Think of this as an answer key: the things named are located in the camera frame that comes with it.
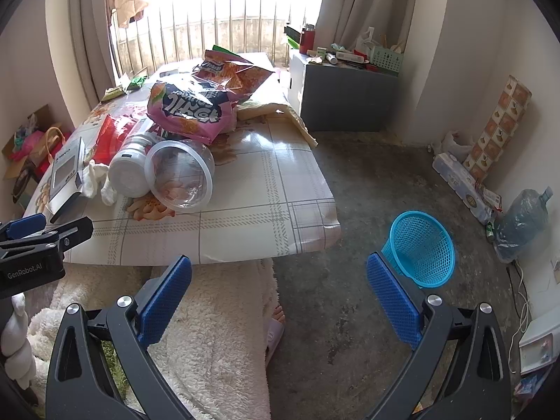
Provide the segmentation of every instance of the electrical cord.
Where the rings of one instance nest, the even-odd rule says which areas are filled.
[[[515,301],[515,291],[513,289],[513,282],[511,280],[511,273],[510,273],[510,266],[506,266],[507,277],[510,279],[510,287],[511,287],[511,298],[513,299],[513,307],[515,308],[515,314],[517,314],[517,318],[520,319],[521,315],[519,314],[519,310],[517,309],[517,302]]]
[[[512,371],[511,369],[511,349],[513,349],[513,340],[515,339],[515,335],[517,335],[517,333],[522,332],[525,333],[527,331],[527,327],[529,326],[529,315],[530,315],[530,310],[529,310],[529,301],[527,300],[527,288],[525,287],[525,283],[523,282],[523,268],[521,265],[519,265],[519,262],[517,260],[513,261],[513,266],[515,267],[516,272],[519,274],[520,276],[520,281],[519,281],[519,286],[517,286],[517,295],[521,296],[521,298],[523,299],[524,303],[523,303],[523,307],[521,308],[521,314],[519,314],[517,312],[517,304],[515,302],[516,299],[516,294],[513,292],[513,283],[511,282],[511,275],[510,275],[510,268],[507,268],[507,273],[508,276],[510,276],[510,285],[511,285],[511,292],[513,295],[513,304],[515,305],[515,312],[517,313],[518,317],[519,317],[519,327],[517,328],[517,331],[513,334],[513,336],[511,336],[511,344],[510,344],[510,350],[507,354],[507,366],[510,370],[510,373],[515,374],[516,371]],[[523,295],[522,293],[522,286],[525,288],[525,295]]]
[[[517,273],[517,276],[519,276],[519,278],[521,278],[521,282],[523,284],[523,289],[525,289],[525,297],[528,299],[529,297],[527,295],[527,286],[525,285],[525,281],[523,280],[521,274],[519,273],[519,264],[516,260],[514,260],[512,262],[512,264],[513,264],[513,267],[515,268],[515,272]]]

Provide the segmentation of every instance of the white blanket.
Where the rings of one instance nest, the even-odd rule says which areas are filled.
[[[50,308],[29,327],[37,365],[33,388],[44,405],[48,360],[64,308],[102,308],[136,293],[145,272],[134,267],[66,266]],[[163,268],[154,268],[159,276]],[[197,419],[270,419],[264,366],[266,327],[278,304],[272,260],[196,265],[163,338],[148,348],[167,383]],[[141,410],[131,391],[127,403]]]

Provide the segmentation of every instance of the green packet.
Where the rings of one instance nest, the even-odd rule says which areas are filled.
[[[144,85],[144,82],[146,81],[147,78],[148,78],[147,76],[133,78],[127,86],[127,92],[132,92],[142,88],[142,85]]]
[[[116,86],[115,88],[108,88],[105,90],[105,95],[101,98],[101,102],[107,102],[109,100],[118,98],[119,96],[124,95],[124,90],[122,86]]]

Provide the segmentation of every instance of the pink item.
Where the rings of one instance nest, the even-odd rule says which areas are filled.
[[[32,152],[33,147],[37,145],[37,143],[39,142],[39,140],[41,140],[41,137],[43,137],[44,134],[45,133],[43,133],[43,131],[35,131],[31,135],[27,136],[23,141],[20,151],[16,153],[12,153],[9,156],[9,158],[12,161],[19,161],[24,156],[27,156],[29,153]]]
[[[191,74],[163,79],[152,86],[148,116],[164,130],[209,145],[222,130],[235,128],[236,94]]]

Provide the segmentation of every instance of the blue gripper pad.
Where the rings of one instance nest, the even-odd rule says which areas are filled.
[[[371,254],[367,261],[367,280],[393,329],[402,342],[410,344],[415,350],[422,340],[422,321],[418,310],[379,255]]]
[[[167,324],[190,285],[192,273],[189,258],[183,256],[140,313],[136,322],[139,325],[138,341],[144,348],[159,342],[163,336]]]
[[[10,223],[6,236],[10,240],[18,240],[32,233],[42,231],[47,225],[47,219],[43,213],[37,213]]]

